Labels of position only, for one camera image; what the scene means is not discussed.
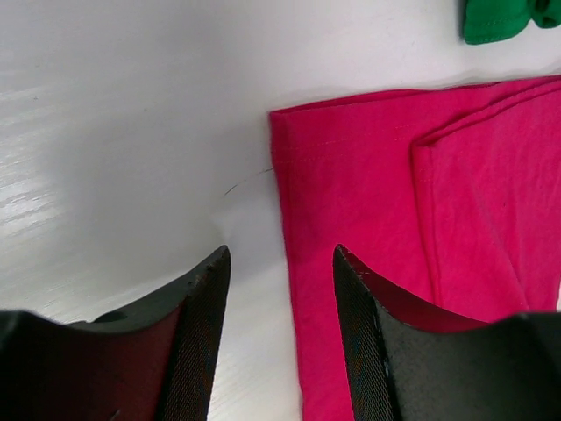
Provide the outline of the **pink t shirt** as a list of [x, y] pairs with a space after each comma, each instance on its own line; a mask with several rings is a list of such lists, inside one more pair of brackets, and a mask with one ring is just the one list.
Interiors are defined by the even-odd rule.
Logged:
[[337, 246], [463, 317], [559, 314], [558, 77], [349, 96], [269, 121], [304, 419], [357, 420]]

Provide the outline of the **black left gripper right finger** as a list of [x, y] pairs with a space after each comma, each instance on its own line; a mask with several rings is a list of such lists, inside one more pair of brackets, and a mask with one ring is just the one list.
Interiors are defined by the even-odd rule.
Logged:
[[557, 420], [560, 316], [493, 323], [442, 309], [343, 246], [334, 290], [357, 420]]

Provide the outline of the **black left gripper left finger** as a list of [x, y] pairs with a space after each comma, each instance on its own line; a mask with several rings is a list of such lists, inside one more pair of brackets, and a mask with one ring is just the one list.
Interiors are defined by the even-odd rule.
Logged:
[[231, 278], [226, 246], [91, 322], [1, 314], [4, 420], [204, 420]]

